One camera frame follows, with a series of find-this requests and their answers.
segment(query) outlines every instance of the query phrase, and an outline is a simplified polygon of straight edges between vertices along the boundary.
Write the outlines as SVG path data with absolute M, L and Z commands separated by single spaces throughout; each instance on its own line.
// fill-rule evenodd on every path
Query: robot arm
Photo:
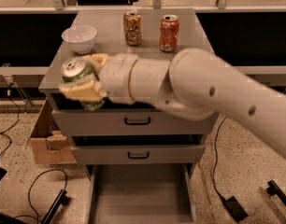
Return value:
M 190 120 L 221 112 L 286 159 L 286 95 L 205 50 L 184 49 L 172 61 L 119 54 L 103 66 L 98 77 L 98 86 L 113 103 L 147 103 Z

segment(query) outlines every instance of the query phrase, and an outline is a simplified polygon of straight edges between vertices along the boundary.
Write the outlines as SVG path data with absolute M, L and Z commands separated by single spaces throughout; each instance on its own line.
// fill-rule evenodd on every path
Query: can lid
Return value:
M 79 58 L 73 57 L 65 61 L 62 65 L 62 76 L 63 77 L 74 77 L 80 74 L 86 67 L 86 61 Z
M 163 15 L 163 19 L 165 21 L 177 21 L 179 19 L 179 17 L 177 15 L 167 14 L 167 15 Z
M 139 15 L 139 12 L 137 10 L 129 10 L 125 13 L 126 16 L 136 16 Z

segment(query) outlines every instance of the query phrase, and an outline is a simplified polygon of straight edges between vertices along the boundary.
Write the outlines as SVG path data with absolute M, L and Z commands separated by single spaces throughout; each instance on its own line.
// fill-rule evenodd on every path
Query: soda can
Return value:
M 123 16 L 123 27 L 127 45 L 141 44 L 141 16 L 137 10 L 127 11 Z
M 160 27 L 160 50 L 173 51 L 179 38 L 179 17 L 176 15 L 164 15 Z
M 80 57 L 73 57 L 65 61 L 61 68 L 62 79 L 65 83 L 75 82 L 83 77 L 93 73 L 93 69 L 89 63 Z M 102 99 L 99 102 L 80 102 L 85 111 L 93 112 L 99 109 L 106 99 Z

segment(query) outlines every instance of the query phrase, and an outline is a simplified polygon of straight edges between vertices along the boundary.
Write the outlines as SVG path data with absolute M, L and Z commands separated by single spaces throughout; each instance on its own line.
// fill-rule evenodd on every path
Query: brown soda can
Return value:
M 123 16 L 123 27 L 127 45 L 141 44 L 141 16 L 137 10 L 127 11 Z
M 179 38 L 179 17 L 164 15 L 161 19 L 160 50 L 173 51 L 177 47 Z

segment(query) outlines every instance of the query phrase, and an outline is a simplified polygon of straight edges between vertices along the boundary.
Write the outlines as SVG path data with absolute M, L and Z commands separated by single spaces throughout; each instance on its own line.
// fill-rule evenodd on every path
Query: drawer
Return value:
M 210 133 L 218 117 L 190 121 L 160 111 L 108 111 L 87 113 L 82 110 L 52 112 L 63 135 L 153 135 Z
M 86 223 L 194 223 L 183 164 L 94 166 Z
M 195 135 L 89 137 L 73 146 L 78 164 L 197 163 L 205 150 Z

